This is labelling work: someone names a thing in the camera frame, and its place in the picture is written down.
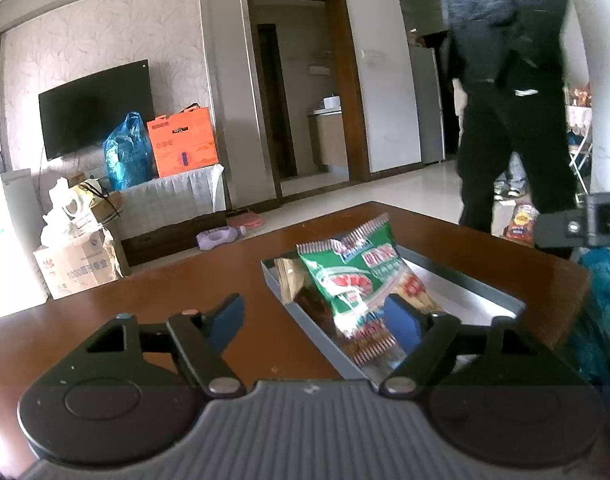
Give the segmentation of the green chips bag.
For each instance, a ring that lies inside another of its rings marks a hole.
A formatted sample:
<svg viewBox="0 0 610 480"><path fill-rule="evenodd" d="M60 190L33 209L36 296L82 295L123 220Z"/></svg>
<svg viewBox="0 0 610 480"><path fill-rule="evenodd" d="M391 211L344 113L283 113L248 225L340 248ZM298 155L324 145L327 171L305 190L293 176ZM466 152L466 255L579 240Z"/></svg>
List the green chips bag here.
<svg viewBox="0 0 610 480"><path fill-rule="evenodd" d="M299 258L331 307L337 344L363 367L397 347L384 324L384 303L401 296L422 314L442 310L396 248L387 214L337 240L296 246Z"/></svg>

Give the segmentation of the yellow nut snack bag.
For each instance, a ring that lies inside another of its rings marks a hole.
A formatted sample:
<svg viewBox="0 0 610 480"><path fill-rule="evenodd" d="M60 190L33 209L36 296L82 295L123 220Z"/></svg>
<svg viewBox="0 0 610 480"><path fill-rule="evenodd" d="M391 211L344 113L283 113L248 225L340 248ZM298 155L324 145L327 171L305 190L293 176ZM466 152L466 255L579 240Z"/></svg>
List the yellow nut snack bag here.
<svg viewBox="0 0 610 480"><path fill-rule="evenodd" d="M281 302L291 304L299 292L311 284L311 276L300 258L277 258L275 268Z"/></svg>

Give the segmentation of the box of snacks on floor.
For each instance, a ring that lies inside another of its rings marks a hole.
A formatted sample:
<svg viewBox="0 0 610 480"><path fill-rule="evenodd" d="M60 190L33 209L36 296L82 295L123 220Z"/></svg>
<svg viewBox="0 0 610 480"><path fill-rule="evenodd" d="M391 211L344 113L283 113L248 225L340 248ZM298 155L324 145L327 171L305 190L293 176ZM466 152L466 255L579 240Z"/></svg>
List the box of snacks on floor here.
<svg viewBox="0 0 610 480"><path fill-rule="evenodd" d="M538 216L537 209L530 203L518 203L514 206L508 226L504 229L503 238L526 246L534 246L534 224Z"/></svg>

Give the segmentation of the purple detergent bottle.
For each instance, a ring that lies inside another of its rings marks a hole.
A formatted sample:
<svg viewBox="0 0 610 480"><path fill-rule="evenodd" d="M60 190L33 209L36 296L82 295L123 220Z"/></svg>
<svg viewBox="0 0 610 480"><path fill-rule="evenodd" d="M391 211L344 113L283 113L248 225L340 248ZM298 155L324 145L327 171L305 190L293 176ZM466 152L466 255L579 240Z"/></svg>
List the purple detergent bottle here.
<svg viewBox="0 0 610 480"><path fill-rule="evenodd" d="M201 252L209 252L216 247L228 245L247 234L244 226L222 226L197 235L197 245Z"/></svg>

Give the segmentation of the person in blue jeans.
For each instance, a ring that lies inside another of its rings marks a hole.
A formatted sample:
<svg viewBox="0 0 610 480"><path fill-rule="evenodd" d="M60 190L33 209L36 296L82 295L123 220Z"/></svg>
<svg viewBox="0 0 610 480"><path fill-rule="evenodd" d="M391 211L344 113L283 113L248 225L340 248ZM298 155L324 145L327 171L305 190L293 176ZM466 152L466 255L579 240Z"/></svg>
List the person in blue jeans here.
<svg viewBox="0 0 610 480"><path fill-rule="evenodd" d="M494 183L495 200L510 200L526 195L526 172L517 153L510 157L508 168Z"/></svg>

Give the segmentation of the white cloth covered cabinet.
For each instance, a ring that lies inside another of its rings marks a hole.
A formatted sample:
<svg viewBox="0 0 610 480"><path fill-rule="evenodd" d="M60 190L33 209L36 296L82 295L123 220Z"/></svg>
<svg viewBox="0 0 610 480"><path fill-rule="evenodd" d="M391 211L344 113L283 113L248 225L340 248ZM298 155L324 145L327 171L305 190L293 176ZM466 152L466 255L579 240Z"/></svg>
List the white cloth covered cabinet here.
<svg viewBox="0 0 610 480"><path fill-rule="evenodd" d="M226 209L225 168L220 164L157 178L120 192L116 220L121 240L175 226Z"/></svg>

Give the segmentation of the brown cardboard box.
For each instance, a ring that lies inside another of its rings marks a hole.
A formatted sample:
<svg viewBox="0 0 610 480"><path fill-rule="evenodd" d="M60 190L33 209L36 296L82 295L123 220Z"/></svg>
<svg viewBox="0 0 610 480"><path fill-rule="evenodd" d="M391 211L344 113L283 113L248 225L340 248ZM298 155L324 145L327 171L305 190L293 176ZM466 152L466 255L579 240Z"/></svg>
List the brown cardboard box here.
<svg viewBox="0 0 610 480"><path fill-rule="evenodd" d="M65 246L40 247L34 257L54 300L121 280L130 274L122 243L105 228Z"/></svg>

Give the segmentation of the small box with tape rolls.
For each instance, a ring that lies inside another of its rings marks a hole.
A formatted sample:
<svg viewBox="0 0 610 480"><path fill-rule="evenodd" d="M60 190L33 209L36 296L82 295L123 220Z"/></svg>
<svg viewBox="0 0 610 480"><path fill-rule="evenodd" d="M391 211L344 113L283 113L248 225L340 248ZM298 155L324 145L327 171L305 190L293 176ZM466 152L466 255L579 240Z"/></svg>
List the small box with tape rolls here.
<svg viewBox="0 0 610 480"><path fill-rule="evenodd" d="M106 234L122 212L122 194L105 191L96 179L70 185L60 178L49 196L52 208L43 216L40 234L43 247L81 244L92 234Z"/></svg>

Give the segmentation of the blue plastic bag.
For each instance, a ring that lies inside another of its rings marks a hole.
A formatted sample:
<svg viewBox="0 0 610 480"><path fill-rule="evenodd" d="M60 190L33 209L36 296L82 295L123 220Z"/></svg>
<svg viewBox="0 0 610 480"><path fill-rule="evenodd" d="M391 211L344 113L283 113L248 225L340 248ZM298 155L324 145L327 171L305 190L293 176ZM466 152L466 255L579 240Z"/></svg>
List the blue plastic bag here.
<svg viewBox="0 0 610 480"><path fill-rule="evenodd" d="M154 178L154 157L148 130L138 112L129 112L103 142L107 179L114 191Z"/></svg>

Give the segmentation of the orange cardboard box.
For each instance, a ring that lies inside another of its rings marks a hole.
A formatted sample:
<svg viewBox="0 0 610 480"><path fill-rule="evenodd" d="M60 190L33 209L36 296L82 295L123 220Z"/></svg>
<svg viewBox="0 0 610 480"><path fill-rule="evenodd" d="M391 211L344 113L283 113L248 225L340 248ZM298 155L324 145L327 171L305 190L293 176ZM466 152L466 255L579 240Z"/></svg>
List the orange cardboard box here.
<svg viewBox="0 0 610 480"><path fill-rule="evenodd" d="M175 176L216 165L218 154L209 109L192 104L146 124L157 174Z"/></svg>

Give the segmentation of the white chest freezer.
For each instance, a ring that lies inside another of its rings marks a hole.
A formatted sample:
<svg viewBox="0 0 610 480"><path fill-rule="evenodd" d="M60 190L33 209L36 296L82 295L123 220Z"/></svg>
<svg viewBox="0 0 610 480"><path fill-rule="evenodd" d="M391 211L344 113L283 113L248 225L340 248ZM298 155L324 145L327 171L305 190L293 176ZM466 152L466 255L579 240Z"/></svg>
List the white chest freezer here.
<svg viewBox="0 0 610 480"><path fill-rule="evenodd" d="M42 214L28 169L0 174L0 318L44 304L36 263Z"/></svg>

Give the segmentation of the person in white hoodie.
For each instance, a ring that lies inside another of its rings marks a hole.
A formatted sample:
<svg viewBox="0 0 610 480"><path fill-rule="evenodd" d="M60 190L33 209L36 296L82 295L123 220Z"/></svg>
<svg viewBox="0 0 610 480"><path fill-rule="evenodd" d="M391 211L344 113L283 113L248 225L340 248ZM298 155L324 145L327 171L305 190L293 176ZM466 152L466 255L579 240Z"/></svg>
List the person in white hoodie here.
<svg viewBox="0 0 610 480"><path fill-rule="evenodd" d="M442 0L446 73L466 92L460 224L487 233L496 179L518 155L542 214L575 205L563 55L569 0Z"/></svg>

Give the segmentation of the black wall television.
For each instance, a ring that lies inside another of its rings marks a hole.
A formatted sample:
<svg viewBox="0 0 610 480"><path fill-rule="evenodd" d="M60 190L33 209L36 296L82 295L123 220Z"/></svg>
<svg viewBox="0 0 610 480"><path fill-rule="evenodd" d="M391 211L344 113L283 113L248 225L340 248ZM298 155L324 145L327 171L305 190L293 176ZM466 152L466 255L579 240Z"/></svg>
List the black wall television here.
<svg viewBox="0 0 610 480"><path fill-rule="evenodd" d="M148 61L102 70L38 96L47 159L102 144L132 112L154 118Z"/></svg>

